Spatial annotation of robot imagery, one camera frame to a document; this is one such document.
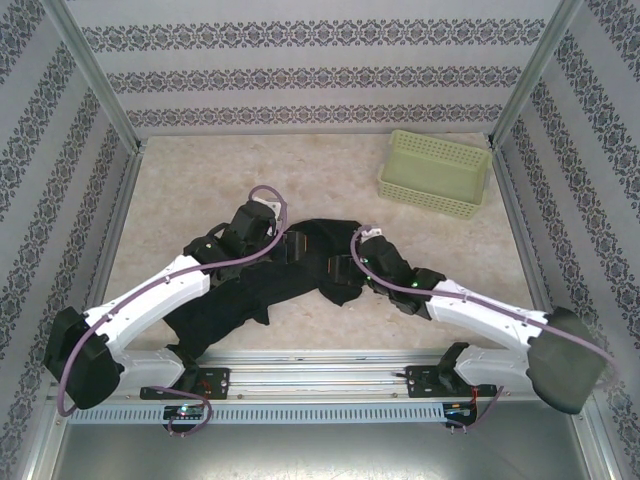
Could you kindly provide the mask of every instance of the beige floor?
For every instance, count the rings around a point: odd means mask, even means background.
[[[480,134],[438,136],[485,148]],[[469,221],[382,200],[376,173],[388,140],[387,135],[151,138],[106,298],[165,267],[193,237],[229,221],[251,187],[267,183],[288,201],[291,222],[325,217],[377,223],[413,266],[530,308],[495,178],[486,205]],[[458,340],[489,345],[465,329],[405,316],[369,290],[342,308],[311,292],[271,307],[269,314],[269,327],[248,321],[212,348],[444,348]],[[175,341],[160,321],[130,348]]]

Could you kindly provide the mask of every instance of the basket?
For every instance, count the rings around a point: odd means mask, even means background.
[[[389,160],[378,173],[378,195],[469,219],[484,200],[491,152],[394,130]]]

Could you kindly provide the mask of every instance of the patterned wallpaper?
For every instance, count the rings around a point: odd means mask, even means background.
[[[558,0],[68,4],[144,138],[488,133]]]
[[[552,303],[622,366],[596,400],[623,478],[640,477],[638,8],[581,7],[501,146]]]
[[[37,423],[53,315],[88,301],[128,156],[40,3],[5,2],[0,17],[4,480]]]

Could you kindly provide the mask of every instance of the black garment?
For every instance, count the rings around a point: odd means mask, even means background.
[[[197,358],[207,347],[227,336],[249,318],[269,325],[267,307],[318,288],[326,298],[342,306],[362,293],[363,282],[338,285],[328,272],[329,258],[349,254],[349,242],[358,222],[314,219],[292,225],[290,231],[307,236],[307,251],[290,264],[262,262],[242,270],[202,297],[191,300],[167,316],[180,347]]]

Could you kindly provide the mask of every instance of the work surface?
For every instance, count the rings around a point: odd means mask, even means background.
[[[480,134],[436,135],[485,148]],[[414,267],[427,267],[484,295],[531,307],[502,198],[491,174],[486,203],[458,220],[377,195],[376,174],[388,135],[154,137],[149,140],[105,301],[167,266],[194,237],[228,222],[257,184],[278,189],[290,222],[309,218],[376,223]],[[365,289],[343,307],[318,291],[269,308],[270,326],[253,320],[212,348],[446,348],[454,341],[490,345],[453,325],[405,316]],[[157,322],[130,348],[176,342]]]

